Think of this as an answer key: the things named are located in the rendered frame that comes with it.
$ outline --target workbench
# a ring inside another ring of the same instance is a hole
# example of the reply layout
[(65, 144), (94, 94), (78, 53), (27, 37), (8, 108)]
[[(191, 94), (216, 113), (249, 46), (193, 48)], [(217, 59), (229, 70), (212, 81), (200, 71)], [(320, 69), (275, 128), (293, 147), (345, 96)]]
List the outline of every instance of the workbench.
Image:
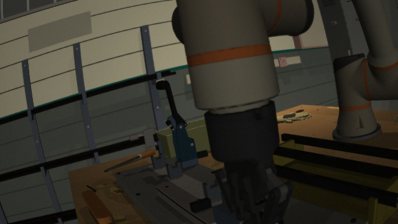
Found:
[[(285, 111), (281, 111), (277, 113), (277, 116), (293, 113), (298, 110), (303, 110), (303, 112), (310, 113), (312, 117), (303, 121), (279, 123), (279, 134), (288, 133), (333, 140), (331, 133), (336, 128), (338, 108), (300, 105)], [(374, 138), (367, 139), (365, 141), (358, 141), (355, 143), (368, 146), (398, 149), (398, 119), (394, 119), (398, 112), (374, 110), (374, 114), (377, 122), (381, 125), (382, 133)], [(305, 146), (304, 151), (398, 168), (398, 161), (389, 159), (380, 159), (312, 146)], [(87, 185), (97, 190), (97, 196), (113, 214), (115, 223), (152, 223), (132, 201), (127, 193), (125, 193), (124, 189), (122, 189), (122, 187), (116, 182), (115, 178), (115, 173), (150, 165), (150, 158), (148, 157), (104, 173), (105, 169), (115, 166), (116, 164), (135, 156), (136, 155), (131, 155), (69, 172), (72, 196), (75, 203), (79, 224), (95, 223), (94, 218), (91, 216), (90, 211), (85, 205), (85, 202), (81, 196), (82, 192), (89, 190)], [(223, 164), (221, 162), (215, 161), (212, 158), (211, 153), (209, 153), (208, 157), (200, 158), (199, 164), (213, 170), (223, 168)], [(398, 212), (393, 213), (385, 222), (385, 224), (395, 223), (398, 223)]]

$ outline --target green trim line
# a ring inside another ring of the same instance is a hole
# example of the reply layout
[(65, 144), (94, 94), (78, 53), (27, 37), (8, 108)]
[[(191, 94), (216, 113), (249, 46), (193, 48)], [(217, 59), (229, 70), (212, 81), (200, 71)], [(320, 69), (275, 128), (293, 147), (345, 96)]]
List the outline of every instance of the green trim line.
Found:
[[(315, 48), (312, 48), (312, 49), (301, 49), (301, 50), (315, 50), (315, 49), (324, 49), (324, 48), (328, 48), (328, 47), (315, 47)], [(276, 51), (273, 51), (272, 53), (273, 53), (273, 54), (279, 54), (279, 53), (294, 52), (294, 51), (299, 51), (299, 50), (296, 50), (296, 49), (276, 50)], [(167, 70), (170, 70), (170, 71), (177, 71), (177, 70), (181, 70), (181, 69), (184, 69), (184, 68), (188, 68), (188, 65), (182, 65), (182, 66), (178, 66), (178, 67), (174, 67), (174, 68), (168, 68), (168, 69), (164, 69), (164, 70), (157, 71), (156, 73), (164, 72), (164, 71), (167, 71)], [(115, 85), (115, 84), (118, 84), (118, 83), (122, 83), (122, 82), (126, 82), (126, 81), (129, 81), (129, 80), (133, 80), (133, 79), (135, 79), (135, 78), (143, 77), (143, 76), (146, 76), (146, 75), (147, 75), (147, 74), (143, 74), (143, 75), (139, 75), (139, 76), (136, 76), (136, 77), (132, 77), (132, 78), (128, 78), (128, 79), (125, 79), (125, 80), (121, 80), (121, 81), (118, 81), (118, 82), (114, 82), (114, 83), (110, 83), (110, 84), (107, 84), (107, 85), (103, 85), (103, 86), (100, 86), (100, 87), (97, 87), (97, 88), (93, 88), (93, 89), (90, 89), (90, 90), (86, 90), (86, 93), (88, 93), (88, 92), (90, 92), (90, 91), (93, 91), (93, 90), (100, 89), (100, 88), (104, 88), (104, 87), (107, 87), (107, 86), (110, 86), (110, 85)], [(39, 106), (35, 106), (35, 108), (39, 108), (39, 107), (41, 107), (41, 106), (49, 105), (49, 104), (51, 104), (51, 103), (55, 103), (55, 102), (57, 102), (57, 101), (64, 100), (64, 99), (67, 99), (67, 98), (70, 98), (70, 97), (73, 97), (73, 96), (77, 96), (77, 95), (79, 95), (79, 94), (77, 93), (77, 94), (74, 94), (74, 95), (70, 95), (70, 96), (61, 98), (61, 99), (59, 99), (59, 100), (54, 100), (54, 101), (51, 101), (51, 102), (49, 102), (49, 103), (45, 103), (45, 104), (42, 104), (42, 105), (39, 105)], [(2, 117), (2, 118), (0, 118), (0, 120), (1, 120), (1, 119), (4, 119), (4, 118), (8, 118), (8, 117), (10, 117), (10, 116), (17, 115), (17, 114), (19, 114), (19, 113), (26, 112), (26, 111), (27, 111), (27, 110), (24, 110), (24, 111), (20, 111), (20, 112), (17, 112), (17, 113), (14, 113), (14, 114), (11, 114), (11, 115)]]
[(5, 118), (8, 118), (8, 117), (11, 117), (11, 116), (14, 116), (14, 115), (17, 115), (17, 114), (20, 114), (20, 113), (25, 113), (26, 111), (27, 111), (27, 110), (23, 110), (23, 111), (20, 111), (20, 112), (16, 112), (16, 113), (13, 113), (13, 114), (4, 116), (4, 117), (0, 118), (0, 120), (1, 120), (1, 119), (5, 119)]

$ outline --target horizontal black bar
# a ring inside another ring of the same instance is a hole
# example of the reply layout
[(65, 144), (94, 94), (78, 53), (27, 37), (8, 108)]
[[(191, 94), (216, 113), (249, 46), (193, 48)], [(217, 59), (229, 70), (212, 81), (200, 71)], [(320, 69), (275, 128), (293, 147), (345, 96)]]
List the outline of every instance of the horizontal black bar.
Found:
[(27, 220), (21, 220), (18, 222), (12, 222), (10, 224), (55, 224), (58, 223), (58, 218), (62, 219), (62, 222), (72, 221), (77, 219), (77, 214), (75, 209), (57, 212), (50, 215), (44, 215), (41, 217), (30, 218)]
[(27, 111), (19, 113), (19, 114), (15, 114), (15, 115), (9, 116), (7, 118), (0, 119), (0, 125), (10, 123), (11, 121), (16, 121), (18, 119), (26, 118), (26, 117), (27, 117)]
[(319, 187), (321, 189), (330, 190), (336, 193), (349, 195), (352, 197), (369, 200), (370, 197), (378, 198), (378, 203), (390, 207), (397, 207), (398, 193), (386, 190), (367, 187), (360, 184), (354, 184), (343, 180), (337, 180), (322, 175), (311, 174), (288, 167), (278, 166), (277, 176), (285, 179), (293, 180), (303, 184)]
[[(175, 75), (176, 72), (171, 72), (170, 70), (167, 70), (167, 71), (161, 72), (161, 74), (162, 74), (162, 77), (167, 77), (167, 76)], [(114, 85), (102, 87), (102, 88), (99, 88), (97, 90), (89, 91), (89, 92), (86, 93), (86, 96), (87, 97), (96, 96), (96, 95), (99, 95), (99, 94), (102, 94), (102, 93), (107, 93), (109, 91), (117, 90), (117, 89), (120, 89), (120, 88), (123, 88), (123, 87), (135, 85), (135, 84), (142, 83), (142, 82), (147, 82), (147, 81), (150, 81), (150, 80), (155, 80), (156, 78), (157, 78), (156, 74), (146, 75), (144, 77), (135, 78), (135, 79), (128, 80), (128, 81), (125, 81), (125, 82), (121, 82), (121, 83), (117, 83), (117, 84), (114, 84)], [(47, 105), (34, 108), (32, 110), (32, 114), (41, 113), (43, 111), (51, 110), (51, 109), (57, 108), (59, 106), (67, 105), (69, 103), (73, 103), (73, 102), (79, 101), (79, 100), (81, 100), (81, 95), (69, 97), (69, 98), (66, 98), (66, 99), (63, 99), (63, 100), (56, 101), (54, 103), (49, 103)], [(12, 115), (12, 116), (7, 117), (7, 118), (0, 119), (0, 125), (6, 124), (6, 123), (9, 123), (11, 121), (15, 121), (15, 120), (18, 120), (18, 119), (21, 119), (21, 118), (26, 118), (26, 117), (27, 117), (27, 112), (15, 114), (15, 115)]]
[(393, 149), (386, 149), (383, 147), (364, 146), (360, 144), (339, 142), (326, 139), (311, 138), (305, 136), (298, 136), (294, 134), (282, 134), (282, 141), (293, 139), (296, 144), (303, 144), (306, 146), (321, 147), (324, 149), (332, 149), (341, 152), (351, 152), (355, 154), (373, 156), (383, 159), (393, 159), (398, 161), (398, 151)]
[(15, 179), (18, 177), (23, 177), (26, 175), (34, 174), (37, 172), (41, 172), (40, 167), (44, 167), (44, 169), (53, 169), (60, 166), (65, 166), (68, 164), (72, 164), (75, 162), (84, 161), (87, 159), (91, 159), (94, 157), (94, 153), (98, 152), (99, 156), (107, 155), (110, 153), (118, 152), (124, 149), (129, 149), (131, 147), (136, 147), (145, 144), (144, 137), (140, 137), (138, 140), (135, 141), (123, 141), (119, 143), (115, 143), (112, 145), (100, 147), (94, 150), (89, 150), (85, 152), (81, 152), (78, 154), (74, 154), (71, 156), (63, 157), (60, 159), (55, 159), (53, 161), (44, 162), (42, 164), (33, 165), (30, 167), (22, 168), (19, 170), (14, 170), (11, 172), (7, 172), (5, 174), (0, 174), (0, 182)]
[[(162, 72), (161, 74), (162, 74), (162, 77), (167, 77), (169, 75), (175, 75), (176, 72), (171, 72), (170, 70), (167, 70), (167, 71)], [(96, 96), (96, 95), (99, 95), (99, 94), (102, 94), (102, 93), (107, 93), (109, 91), (117, 90), (117, 89), (124, 88), (124, 87), (127, 87), (127, 86), (135, 85), (135, 84), (138, 84), (138, 83), (143, 83), (143, 82), (148, 82), (150, 80), (155, 80), (156, 78), (157, 78), (156, 74), (146, 75), (146, 76), (143, 76), (143, 77), (134, 78), (132, 80), (128, 80), (128, 81), (125, 81), (125, 82), (121, 82), (121, 83), (117, 83), (117, 84), (114, 84), (114, 85), (102, 87), (102, 88), (99, 88), (97, 90), (88, 91), (86, 93), (86, 96), (87, 97)]]
[(274, 155), (387, 179), (391, 179), (393, 176), (398, 176), (397, 168), (380, 166), (367, 162), (352, 161), (333, 156), (325, 156), (313, 152), (299, 151), (285, 147), (278, 147), (275, 150)]

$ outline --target screwdriver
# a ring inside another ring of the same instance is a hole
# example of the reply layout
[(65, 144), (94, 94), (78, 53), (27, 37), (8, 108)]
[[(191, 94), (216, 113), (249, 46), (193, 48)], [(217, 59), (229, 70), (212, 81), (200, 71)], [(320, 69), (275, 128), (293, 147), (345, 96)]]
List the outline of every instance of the screwdriver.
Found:
[(104, 170), (104, 172), (108, 172), (108, 171), (114, 170), (116, 168), (122, 167), (122, 166), (128, 164), (129, 162), (134, 161), (136, 159), (142, 159), (142, 158), (147, 158), (149, 156), (153, 156), (155, 154), (155, 152), (156, 152), (155, 149), (149, 149), (148, 151), (145, 151), (145, 152), (139, 154), (138, 156), (136, 156), (136, 157), (134, 157), (132, 159), (129, 159), (129, 160), (124, 161), (124, 162), (122, 162), (122, 163), (120, 163), (120, 164), (118, 164), (116, 166), (112, 166), (111, 168)]

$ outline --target wooden handle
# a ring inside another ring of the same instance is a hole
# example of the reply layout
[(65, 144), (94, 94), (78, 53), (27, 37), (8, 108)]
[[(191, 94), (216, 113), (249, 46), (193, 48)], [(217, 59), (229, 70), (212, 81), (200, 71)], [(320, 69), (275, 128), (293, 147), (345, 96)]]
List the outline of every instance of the wooden handle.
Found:
[(148, 151), (141, 153), (141, 157), (142, 157), (141, 159), (147, 158), (149, 156), (153, 156), (155, 153), (156, 153), (155, 149), (149, 149)]
[(83, 200), (86, 202), (87, 207), (90, 209), (98, 224), (110, 224), (113, 222), (111, 212), (92, 190), (82, 192), (81, 196), (83, 196)]

